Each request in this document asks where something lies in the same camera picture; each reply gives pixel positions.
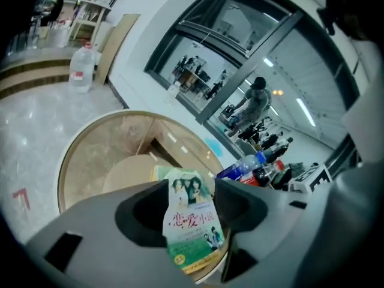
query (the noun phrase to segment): round table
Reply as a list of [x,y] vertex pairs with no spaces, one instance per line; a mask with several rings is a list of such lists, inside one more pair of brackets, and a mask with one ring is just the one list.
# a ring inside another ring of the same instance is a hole
[[[204,141],[183,125],[154,113],[120,110],[83,127],[64,152],[57,173],[59,210],[149,182],[155,165],[202,172],[211,181],[212,194],[212,177],[223,169]],[[207,278],[223,261],[227,247],[226,242],[217,259],[189,276],[196,282]]]

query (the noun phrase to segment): soda bottle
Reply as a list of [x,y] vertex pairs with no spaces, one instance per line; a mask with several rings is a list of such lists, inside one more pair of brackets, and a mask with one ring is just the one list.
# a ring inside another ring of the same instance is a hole
[[284,170],[284,164],[281,160],[277,160],[272,164],[263,164],[245,175],[240,182],[255,185],[257,187],[267,187],[275,178],[276,174]]

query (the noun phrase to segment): glass window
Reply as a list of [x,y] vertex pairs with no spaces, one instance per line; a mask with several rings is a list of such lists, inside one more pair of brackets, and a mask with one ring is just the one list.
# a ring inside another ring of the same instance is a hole
[[250,51],[285,14],[265,1],[249,2],[251,4],[237,0],[205,0],[186,20],[211,28]]
[[[270,105],[261,113],[255,106],[256,113],[252,115],[246,113],[252,106],[252,98],[246,100],[244,96],[257,77],[266,81]],[[262,118],[270,116],[272,122],[265,127],[268,134],[282,131],[279,140],[284,144],[287,139],[293,139],[280,156],[281,160],[287,164],[310,166],[315,162],[323,163],[345,138],[347,132],[340,122],[345,112],[331,70],[310,42],[294,29],[261,60],[210,121],[236,144],[241,144],[241,149],[247,153],[250,145],[245,143],[252,145],[258,141],[239,141],[242,133],[250,125],[257,125]],[[266,156],[276,149],[277,145],[272,145]]]
[[160,76],[180,91],[198,110],[203,110],[237,68],[197,41],[184,37],[169,56]]

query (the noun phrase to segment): printed photo of people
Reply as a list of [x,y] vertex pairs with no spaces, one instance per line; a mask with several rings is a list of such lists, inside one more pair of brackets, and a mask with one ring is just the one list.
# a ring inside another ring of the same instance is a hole
[[210,234],[210,236],[207,233],[204,234],[204,239],[213,252],[220,248],[223,245],[224,241],[222,240],[220,234],[216,231],[216,228],[214,226],[212,226],[211,232],[212,234]]
[[212,200],[204,179],[197,172],[183,172],[178,169],[170,170],[164,177],[169,180],[169,205],[178,209],[188,205],[204,203]]

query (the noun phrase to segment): book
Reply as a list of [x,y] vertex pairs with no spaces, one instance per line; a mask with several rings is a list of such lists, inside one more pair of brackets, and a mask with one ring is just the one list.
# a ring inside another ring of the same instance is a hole
[[166,166],[155,166],[151,179],[169,181],[163,235],[173,262],[186,274],[209,265],[224,244],[212,200],[214,180],[203,172]]

